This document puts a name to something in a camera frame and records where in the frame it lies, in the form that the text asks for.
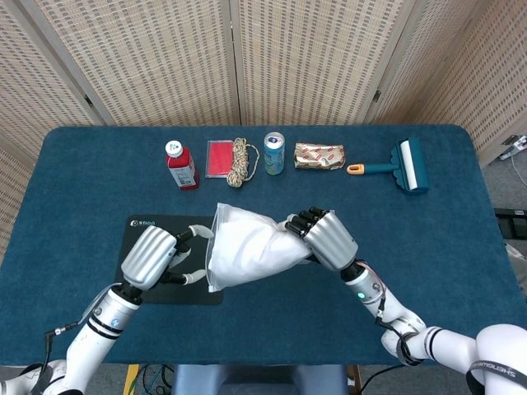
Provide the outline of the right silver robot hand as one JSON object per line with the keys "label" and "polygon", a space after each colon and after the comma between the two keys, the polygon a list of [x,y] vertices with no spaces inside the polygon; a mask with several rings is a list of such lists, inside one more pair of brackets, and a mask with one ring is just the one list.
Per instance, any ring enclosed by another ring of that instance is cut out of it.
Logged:
{"label": "right silver robot hand", "polygon": [[358,244],[334,211],[311,207],[291,214],[283,225],[329,270],[357,271]]}

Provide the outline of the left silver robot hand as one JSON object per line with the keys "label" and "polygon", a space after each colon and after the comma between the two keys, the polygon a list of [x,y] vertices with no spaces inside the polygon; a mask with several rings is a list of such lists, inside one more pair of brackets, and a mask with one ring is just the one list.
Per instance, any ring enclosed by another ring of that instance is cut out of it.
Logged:
{"label": "left silver robot hand", "polygon": [[173,235],[150,225],[140,235],[121,264],[123,283],[133,289],[146,291],[158,283],[188,286],[206,276],[205,269],[177,274],[171,268],[182,263],[192,252],[190,239],[211,239],[213,232],[204,225],[190,225],[184,232]]}

